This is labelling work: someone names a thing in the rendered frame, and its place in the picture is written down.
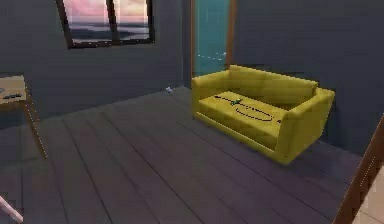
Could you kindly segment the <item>brown wooden door frame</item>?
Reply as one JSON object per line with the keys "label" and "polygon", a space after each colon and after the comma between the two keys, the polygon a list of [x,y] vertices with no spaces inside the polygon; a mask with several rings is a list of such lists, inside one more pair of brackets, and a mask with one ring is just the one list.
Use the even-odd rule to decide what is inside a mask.
{"label": "brown wooden door frame", "polygon": [[384,164],[384,113],[332,224],[352,224]]}

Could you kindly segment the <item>light wooden table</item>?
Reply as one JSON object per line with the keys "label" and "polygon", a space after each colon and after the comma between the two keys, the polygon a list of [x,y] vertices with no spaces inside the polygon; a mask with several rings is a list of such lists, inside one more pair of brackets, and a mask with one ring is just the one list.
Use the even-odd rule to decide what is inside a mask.
{"label": "light wooden table", "polygon": [[[3,100],[3,97],[11,94],[21,94],[22,97]],[[40,121],[35,109],[32,95],[23,75],[1,77],[0,78],[0,111],[8,111],[13,109],[21,109],[24,112],[27,123],[32,131],[34,140],[40,149],[40,153],[44,159],[48,158],[41,137],[37,130],[37,123]]]}

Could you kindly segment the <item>dark framed window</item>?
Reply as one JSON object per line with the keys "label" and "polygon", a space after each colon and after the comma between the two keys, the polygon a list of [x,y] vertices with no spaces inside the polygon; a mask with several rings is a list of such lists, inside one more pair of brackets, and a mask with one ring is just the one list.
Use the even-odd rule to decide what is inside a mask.
{"label": "dark framed window", "polygon": [[152,44],[152,0],[55,0],[69,49]]}

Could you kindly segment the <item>yellow sofa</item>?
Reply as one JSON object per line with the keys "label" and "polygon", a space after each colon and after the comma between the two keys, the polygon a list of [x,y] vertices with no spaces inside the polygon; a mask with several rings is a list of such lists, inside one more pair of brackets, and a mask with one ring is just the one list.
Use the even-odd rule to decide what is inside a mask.
{"label": "yellow sofa", "polygon": [[[243,116],[222,96],[271,114],[272,122]],[[320,138],[335,92],[316,81],[231,65],[191,80],[192,114],[272,160],[289,164]],[[243,113],[267,119],[241,106]]]}

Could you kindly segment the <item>pale pink rod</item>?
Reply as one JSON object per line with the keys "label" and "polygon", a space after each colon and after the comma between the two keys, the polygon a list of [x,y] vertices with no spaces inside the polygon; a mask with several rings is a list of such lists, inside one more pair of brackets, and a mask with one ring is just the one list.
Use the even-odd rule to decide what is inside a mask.
{"label": "pale pink rod", "polygon": [[0,208],[18,224],[23,223],[23,216],[17,210],[15,210],[2,196],[0,196]]}

